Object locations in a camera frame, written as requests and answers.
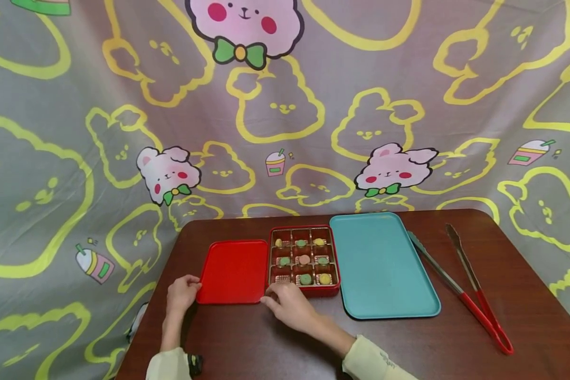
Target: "black object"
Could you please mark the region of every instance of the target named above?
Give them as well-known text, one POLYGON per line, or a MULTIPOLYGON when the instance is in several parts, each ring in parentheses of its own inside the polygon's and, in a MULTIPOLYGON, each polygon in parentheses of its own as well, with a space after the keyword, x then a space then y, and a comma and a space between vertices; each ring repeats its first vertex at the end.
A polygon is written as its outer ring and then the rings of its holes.
POLYGON ((203 371, 203 362, 205 360, 201 355, 188 355, 188 368, 190 368, 190 377, 198 376, 203 371))

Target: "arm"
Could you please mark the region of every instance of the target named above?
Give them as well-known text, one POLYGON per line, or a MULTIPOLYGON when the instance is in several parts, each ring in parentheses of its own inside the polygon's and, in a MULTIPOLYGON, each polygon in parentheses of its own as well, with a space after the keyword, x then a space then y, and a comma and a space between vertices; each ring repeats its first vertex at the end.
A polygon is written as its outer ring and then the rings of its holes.
POLYGON ((312 336, 334 351, 342 360, 342 369, 355 380, 416 380, 389 358, 386 352, 365 339, 353 337, 329 317, 319 315, 300 288, 289 284, 272 284, 262 297, 277 319, 312 336))
POLYGON ((198 277, 187 275, 177 279, 169 287, 160 353, 150 360, 146 373, 147 380, 192 379, 188 355, 181 348, 181 336, 184 316, 201 288, 199 281, 198 277))

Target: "child's hand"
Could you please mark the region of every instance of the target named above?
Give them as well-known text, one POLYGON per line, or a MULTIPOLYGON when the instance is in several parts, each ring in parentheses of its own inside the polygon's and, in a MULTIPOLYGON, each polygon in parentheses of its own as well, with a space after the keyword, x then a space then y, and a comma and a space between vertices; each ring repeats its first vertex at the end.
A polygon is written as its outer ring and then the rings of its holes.
POLYGON ((175 280, 167 293, 167 318, 184 319, 186 311, 196 300, 196 293, 201 288, 200 279, 185 275, 175 280))
POLYGON ((260 301, 290 328, 309 334, 319 323, 319 315, 295 284, 274 283, 268 287, 266 295, 268 297, 262 297, 260 301))

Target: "gray fabric backdrop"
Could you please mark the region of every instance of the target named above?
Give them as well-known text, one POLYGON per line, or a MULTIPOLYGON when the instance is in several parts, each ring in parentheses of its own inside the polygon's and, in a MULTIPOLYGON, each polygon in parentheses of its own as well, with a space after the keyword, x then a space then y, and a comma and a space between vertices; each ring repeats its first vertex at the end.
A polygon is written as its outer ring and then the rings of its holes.
POLYGON ((478 208, 570 313, 570 0, 13 3, 0 379, 113 376, 193 219, 478 208))

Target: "green bow tie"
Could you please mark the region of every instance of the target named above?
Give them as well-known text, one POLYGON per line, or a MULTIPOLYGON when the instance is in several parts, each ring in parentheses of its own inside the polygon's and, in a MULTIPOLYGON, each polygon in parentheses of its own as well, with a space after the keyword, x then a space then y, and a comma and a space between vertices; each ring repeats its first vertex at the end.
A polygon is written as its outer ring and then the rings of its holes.
POLYGON ((369 188, 368 191, 365 193, 365 197, 371 198, 378 194, 396 194, 398 193, 398 189, 400 187, 401 184, 392 184, 389 187, 369 188))
POLYGON ((11 3, 41 15, 69 16, 72 13, 69 1, 67 3, 54 3, 53 1, 43 0, 11 0, 11 3))
POLYGON ((165 201, 166 205, 169 206, 170 203, 173 201, 173 197, 178 194, 190 195, 192 194, 192 192, 190 191, 188 185, 180 185, 174 188, 172 191, 165 193, 165 195, 163 195, 163 200, 165 201))
POLYGON ((266 67, 266 46, 262 43, 253 43, 248 46, 234 45, 224 37, 217 37, 213 59, 220 64, 237 60, 245 62, 256 70, 262 70, 266 67))

